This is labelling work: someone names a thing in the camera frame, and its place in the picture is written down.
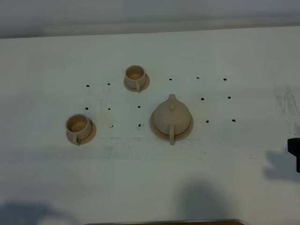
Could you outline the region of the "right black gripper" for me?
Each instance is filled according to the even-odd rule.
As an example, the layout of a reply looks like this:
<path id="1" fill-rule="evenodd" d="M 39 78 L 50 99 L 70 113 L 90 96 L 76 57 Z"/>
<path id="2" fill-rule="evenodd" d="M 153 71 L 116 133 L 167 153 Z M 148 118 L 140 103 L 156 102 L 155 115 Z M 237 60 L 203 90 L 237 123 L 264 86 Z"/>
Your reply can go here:
<path id="1" fill-rule="evenodd" d="M 288 139 L 287 150 L 296 157 L 296 172 L 300 173 L 300 138 Z"/>

